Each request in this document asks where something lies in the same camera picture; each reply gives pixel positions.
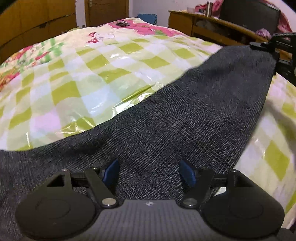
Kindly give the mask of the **dark grey checked pants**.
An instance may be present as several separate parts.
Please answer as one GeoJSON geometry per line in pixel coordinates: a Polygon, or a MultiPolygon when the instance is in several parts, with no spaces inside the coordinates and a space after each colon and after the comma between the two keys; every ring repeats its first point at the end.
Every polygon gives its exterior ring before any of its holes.
{"type": "Polygon", "coordinates": [[[259,119],[276,61],[249,46],[220,49],[137,105],[82,133],[28,151],[1,151],[1,240],[18,240],[17,205],[63,168],[119,159],[116,196],[184,195],[178,163],[227,173],[259,119]]]}

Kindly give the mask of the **pink cloth behind television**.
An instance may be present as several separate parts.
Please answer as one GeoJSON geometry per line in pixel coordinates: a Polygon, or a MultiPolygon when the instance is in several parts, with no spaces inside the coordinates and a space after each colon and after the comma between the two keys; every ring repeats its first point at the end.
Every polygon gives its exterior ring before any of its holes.
{"type": "Polygon", "coordinates": [[[212,16],[254,32],[260,29],[271,34],[292,32],[286,15],[269,1],[214,1],[212,16]]]}

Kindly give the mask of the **purple crumpled cloth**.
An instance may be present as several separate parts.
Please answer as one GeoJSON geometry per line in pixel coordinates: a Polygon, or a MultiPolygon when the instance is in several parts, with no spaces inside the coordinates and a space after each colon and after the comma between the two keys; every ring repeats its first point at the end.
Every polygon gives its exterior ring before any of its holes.
{"type": "Polygon", "coordinates": [[[259,35],[260,37],[263,37],[267,40],[270,40],[271,39],[271,34],[268,30],[262,28],[262,29],[259,29],[255,32],[257,35],[259,35]]]}

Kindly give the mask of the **black television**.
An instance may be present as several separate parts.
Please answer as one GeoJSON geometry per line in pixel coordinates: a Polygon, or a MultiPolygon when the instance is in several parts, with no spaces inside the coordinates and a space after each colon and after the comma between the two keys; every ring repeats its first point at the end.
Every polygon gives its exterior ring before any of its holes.
{"type": "Polygon", "coordinates": [[[219,19],[234,23],[253,32],[266,29],[276,32],[280,9],[263,1],[226,0],[221,5],[219,19]]]}

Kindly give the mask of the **wooden TV cabinet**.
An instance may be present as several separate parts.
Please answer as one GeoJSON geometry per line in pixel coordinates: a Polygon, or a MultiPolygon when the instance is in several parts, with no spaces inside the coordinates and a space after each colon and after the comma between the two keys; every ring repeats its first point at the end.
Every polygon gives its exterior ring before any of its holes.
{"type": "Polygon", "coordinates": [[[268,41],[251,30],[214,17],[185,11],[169,11],[169,13],[169,28],[221,46],[248,45],[251,42],[268,41]]]}

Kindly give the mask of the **steel thermos bottle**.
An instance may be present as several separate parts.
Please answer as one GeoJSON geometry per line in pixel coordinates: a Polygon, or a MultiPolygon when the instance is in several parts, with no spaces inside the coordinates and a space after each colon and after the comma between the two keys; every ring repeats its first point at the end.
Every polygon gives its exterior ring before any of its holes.
{"type": "Polygon", "coordinates": [[[205,16],[211,17],[212,16],[212,11],[213,11],[213,3],[208,1],[207,4],[206,4],[205,16]]]}

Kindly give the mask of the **green checked floral bedspread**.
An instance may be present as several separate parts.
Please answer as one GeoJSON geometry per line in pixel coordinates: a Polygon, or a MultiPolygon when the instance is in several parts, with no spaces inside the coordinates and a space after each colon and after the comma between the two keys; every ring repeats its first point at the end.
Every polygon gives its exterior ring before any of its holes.
{"type": "MultiPolygon", "coordinates": [[[[136,105],[219,45],[128,18],[16,48],[1,61],[1,149],[28,150],[84,132],[136,105]]],[[[295,87],[273,77],[236,169],[295,221],[295,87]]]]}

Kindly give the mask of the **blue foam mat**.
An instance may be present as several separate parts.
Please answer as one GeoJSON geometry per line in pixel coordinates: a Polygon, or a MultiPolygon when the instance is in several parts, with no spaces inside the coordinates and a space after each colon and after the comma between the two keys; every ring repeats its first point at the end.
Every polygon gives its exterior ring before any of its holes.
{"type": "Polygon", "coordinates": [[[156,25],[158,20],[158,17],[156,14],[138,14],[137,17],[153,25],[156,25]]]}

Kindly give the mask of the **brown wooden door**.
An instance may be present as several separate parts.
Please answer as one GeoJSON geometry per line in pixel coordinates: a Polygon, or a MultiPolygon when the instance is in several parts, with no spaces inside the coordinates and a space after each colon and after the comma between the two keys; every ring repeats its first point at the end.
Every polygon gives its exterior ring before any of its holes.
{"type": "Polygon", "coordinates": [[[86,0],[84,7],[86,26],[96,27],[127,18],[129,0],[86,0]]]}

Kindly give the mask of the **brown wooden wardrobe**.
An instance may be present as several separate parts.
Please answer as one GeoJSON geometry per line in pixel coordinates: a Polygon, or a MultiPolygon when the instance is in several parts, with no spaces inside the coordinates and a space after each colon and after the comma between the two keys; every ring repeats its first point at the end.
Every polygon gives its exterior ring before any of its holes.
{"type": "Polygon", "coordinates": [[[77,27],[75,1],[16,1],[1,14],[1,62],[77,27]]]}

